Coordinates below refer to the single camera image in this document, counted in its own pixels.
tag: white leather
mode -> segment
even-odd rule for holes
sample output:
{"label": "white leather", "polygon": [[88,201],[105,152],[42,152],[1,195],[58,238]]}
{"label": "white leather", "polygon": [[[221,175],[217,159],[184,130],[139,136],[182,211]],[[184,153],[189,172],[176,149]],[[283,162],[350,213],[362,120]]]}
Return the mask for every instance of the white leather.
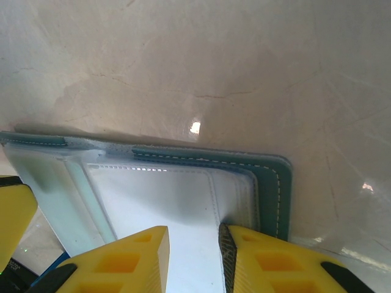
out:
{"label": "white leather", "polygon": [[224,291],[217,229],[221,219],[250,225],[249,178],[161,164],[87,164],[86,170],[118,238],[169,227],[168,293]]}

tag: white stitching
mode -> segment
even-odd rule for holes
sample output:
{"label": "white stitching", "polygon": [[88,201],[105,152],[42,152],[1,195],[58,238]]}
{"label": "white stitching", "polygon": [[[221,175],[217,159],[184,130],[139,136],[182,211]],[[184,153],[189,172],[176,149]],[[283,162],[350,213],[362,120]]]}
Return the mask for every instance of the white stitching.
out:
{"label": "white stitching", "polygon": [[[149,156],[149,154],[140,154],[140,153],[134,153],[136,155],[139,155],[139,156]],[[175,158],[175,159],[187,159],[187,160],[196,160],[196,161],[210,161],[208,159],[203,159],[203,158],[197,158],[197,159],[194,159],[193,157],[173,157],[173,156],[158,156],[158,157],[172,157],[172,158]],[[280,176],[279,174],[277,173],[277,171],[275,171],[273,168],[270,168],[270,167],[267,167],[267,166],[261,166],[261,165],[252,165],[252,164],[243,164],[243,163],[235,163],[235,162],[224,162],[224,161],[215,161],[215,160],[212,160],[212,162],[214,163],[223,163],[223,164],[239,164],[239,165],[242,165],[242,166],[252,166],[252,167],[257,167],[257,168],[265,168],[265,169],[268,169],[268,170],[272,170],[274,174],[276,174],[276,177],[277,177],[277,187],[278,187],[278,194],[277,194],[277,225],[276,225],[276,237],[278,237],[279,235],[279,229],[280,229],[280,204],[281,204],[281,182],[280,182]]]}
{"label": "white stitching", "polygon": [[67,145],[66,143],[25,142],[23,140],[16,140],[16,139],[1,139],[1,140],[6,140],[8,142],[30,143],[32,145]]}

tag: crack in marble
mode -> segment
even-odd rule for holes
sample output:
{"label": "crack in marble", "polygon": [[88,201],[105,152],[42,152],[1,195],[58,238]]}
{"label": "crack in marble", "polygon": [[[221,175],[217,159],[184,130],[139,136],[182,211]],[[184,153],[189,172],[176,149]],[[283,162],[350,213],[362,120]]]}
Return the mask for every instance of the crack in marble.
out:
{"label": "crack in marble", "polygon": [[334,205],[334,212],[335,216],[337,217],[337,221],[339,222],[339,214],[338,214],[338,209],[337,209],[337,202],[335,200],[335,191],[334,187],[332,185],[332,180],[331,180],[331,165],[330,165],[330,159],[329,159],[329,153],[327,152],[327,138],[326,138],[326,128],[323,126],[323,133],[324,133],[324,139],[325,139],[325,144],[324,144],[324,157],[326,158],[326,165],[327,165],[327,180],[329,181],[329,187],[330,187],[330,193],[332,197],[332,202]]}
{"label": "crack in marble", "polygon": [[142,88],[142,87],[136,87],[134,86],[133,84],[129,84],[119,78],[114,78],[114,77],[110,77],[110,76],[106,76],[105,74],[96,74],[96,73],[91,73],[90,75],[92,76],[96,76],[98,78],[109,78],[109,79],[112,79],[113,81],[117,81],[123,85],[126,85],[127,87],[131,87],[132,89],[135,89],[135,90],[139,90],[141,92],[144,92],[144,93],[158,93],[158,92],[174,92],[174,93],[180,93],[182,95],[189,95],[189,96],[193,96],[195,98],[212,98],[212,99],[226,99],[227,97],[229,96],[233,96],[233,95],[247,95],[247,94],[250,94],[250,93],[254,93],[256,92],[255,90],[254,91],[248,91],[248,92],[233,92],[233,93],[228,93],[227,95],[225,96],[214,96],[214,95],[195,95],[193,93],[188,93],[188,92],[182,92],[181,90],[172,90],[172,89],[161,89],[161,90],[148,90],[148,89],[145,89],[145,88]]}

